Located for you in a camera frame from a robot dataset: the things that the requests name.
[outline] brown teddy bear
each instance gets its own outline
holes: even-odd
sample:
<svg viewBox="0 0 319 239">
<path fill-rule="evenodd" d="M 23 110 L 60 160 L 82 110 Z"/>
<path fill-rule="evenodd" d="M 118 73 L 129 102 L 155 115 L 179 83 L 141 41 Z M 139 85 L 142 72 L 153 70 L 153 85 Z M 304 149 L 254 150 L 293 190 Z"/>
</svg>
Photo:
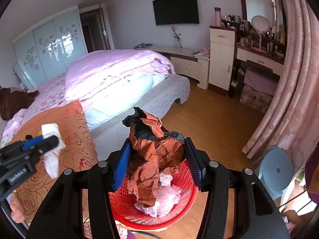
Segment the brown teddy bear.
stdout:
<svg viewBox="0 0 319 239">
<path fill-rule="evenodd" d="M 0 117 L 3 120 L 10 120 L 20 109 L 27 109 L 34 102 L 39 91 L 23 92 L 14 91 L 10 93 L 10 88 L 0 86 Z"/>
</svg>

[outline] light blue sheet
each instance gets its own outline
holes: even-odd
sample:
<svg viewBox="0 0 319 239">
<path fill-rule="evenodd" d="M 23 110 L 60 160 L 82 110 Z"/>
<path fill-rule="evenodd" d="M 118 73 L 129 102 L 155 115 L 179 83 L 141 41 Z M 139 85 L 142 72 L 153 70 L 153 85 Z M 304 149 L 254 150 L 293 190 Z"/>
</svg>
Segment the light blue sheet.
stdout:
<svg viewBox="0 0 319 239">
<path fill-rule="evenodd" d="M 91 131 L 111 118 L 128 110 L 138 102 L 145 93 L 164 79 L 164 74 L 148 74 L 136 80 L 129 81 L 121 88 L 116 88 L 116 90 L 110 92 L 110 95 L 103 101 L 95 103 L 91 109 L 84 113 L 89 130 Z"/>
</svg>

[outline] metal screw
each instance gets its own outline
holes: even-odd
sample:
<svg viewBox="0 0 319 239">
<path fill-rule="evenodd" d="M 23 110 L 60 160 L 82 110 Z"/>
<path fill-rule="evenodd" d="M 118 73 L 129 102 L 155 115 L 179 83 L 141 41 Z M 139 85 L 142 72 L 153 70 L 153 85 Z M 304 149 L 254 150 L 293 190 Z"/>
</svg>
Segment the metal screw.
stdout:
<svg viewBox="0 0 319 239">
<path fill-rule="evenodd" d="M 103 168 L 105 166 L 107 166 L 107 161 L 101 161 L 101 162 L 98 163 L 98 167 Z"/>
<path fill-rule="evenodd" d="M 252 174 L 253 174 L 253 170 L 252 170 L 252 169 L 249 169 L 249 168 L 246 168 L 246 169 L 245 169 L 245 173 L 246 173 L 247 175 L 252 175 Z"/>
<path fill-rule="evenodd" d="M 72 173 L 72 169 L 68 168 L 68 169 L 65 169 L 64 172 L 63 172 L 65 175 L 70 175 Z"/>
<path fill-rule="evenodd" d="M 216 162 L 216 161 L 210 161 L 210 162 L 209 162 L 209 165 L 210 165 L 210 167 L 216 168 L 216 167 L 218 167 L 218 162 Z"/>
</svg>

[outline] pink curtain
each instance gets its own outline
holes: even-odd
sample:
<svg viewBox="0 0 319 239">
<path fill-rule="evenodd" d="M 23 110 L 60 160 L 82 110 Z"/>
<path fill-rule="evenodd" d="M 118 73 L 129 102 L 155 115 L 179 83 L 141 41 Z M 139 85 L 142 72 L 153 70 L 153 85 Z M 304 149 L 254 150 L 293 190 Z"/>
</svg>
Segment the pink curtain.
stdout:
<svg viewBox="0 0 319 239">
<path fill-rule="evenodd" d="M 319 141 L 319 22 L 305 0 L 283 2 L 288 31 L 284 72 L 268 111 L 242 151 L 252 158 L 277 145 L 297 171 Z"/>
</svg>

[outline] crumpled brown paper bag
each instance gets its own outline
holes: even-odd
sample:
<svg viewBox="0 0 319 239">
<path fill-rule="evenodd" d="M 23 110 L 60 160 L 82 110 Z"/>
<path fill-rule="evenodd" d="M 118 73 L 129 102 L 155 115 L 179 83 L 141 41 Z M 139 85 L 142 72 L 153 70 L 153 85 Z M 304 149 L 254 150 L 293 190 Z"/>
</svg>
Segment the crumpled brown paper bag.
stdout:
<svg viewBox="0 0 319 239">
<path fill-rule="evenodd" d="M 127 174 L 127 188 L 137 201 L 154 206 L 160 173 L 178 172 L 184 154 L 184 137 L 177 132 L 163 132 L 162 121 L 134 107 L 135 114 L 127 116 L 123 124 L 130 127 L 133 149 Z"/>
</svg>

